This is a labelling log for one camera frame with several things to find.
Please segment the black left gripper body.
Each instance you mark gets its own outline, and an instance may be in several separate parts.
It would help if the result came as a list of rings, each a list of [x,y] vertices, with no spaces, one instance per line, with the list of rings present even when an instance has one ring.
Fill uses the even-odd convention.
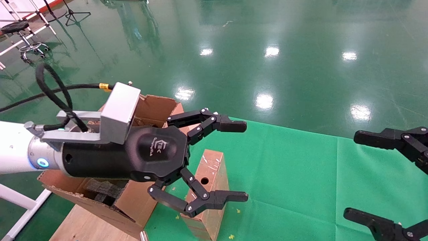
[[[65,143],[62,155],[72,177],[173,183],[190,152],[187,135],[176,127],[134,127],[124,144]]]

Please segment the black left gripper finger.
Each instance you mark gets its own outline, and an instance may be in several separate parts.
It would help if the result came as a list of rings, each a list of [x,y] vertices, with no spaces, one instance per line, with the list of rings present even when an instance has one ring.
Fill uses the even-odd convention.
[[[182,168],[179,176],[196,195],[190,203],[162,190],[165,183],[160,180],[148,188],[148,194],[157,202],[190,218],[196,217],[205,210],[222,210],[227,202],[248,201],[246,192],[229,190],[208,192],[187,168]]]
[[[243,133],[247,130],[247,122],[232,120],[226,115],[214,114],[208,108],[171,115],[167,118],[167,125],[176,128],[195,125],[187,132],[189,145],[196,144],[214,130],[236,133]]]

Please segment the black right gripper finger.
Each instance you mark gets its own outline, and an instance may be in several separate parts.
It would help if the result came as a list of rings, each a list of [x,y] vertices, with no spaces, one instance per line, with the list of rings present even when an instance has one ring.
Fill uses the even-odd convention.
[[[399,151],[425,174],[428,173],[428,128],[410,130],[385,128],[380,133],[356,131],[354,142],[360,145]]]
[[[353,208],[344,210],[344,218],[368,227],[376,241],[420,241],[428,235],[428,220],[404,228],[392,220]]]

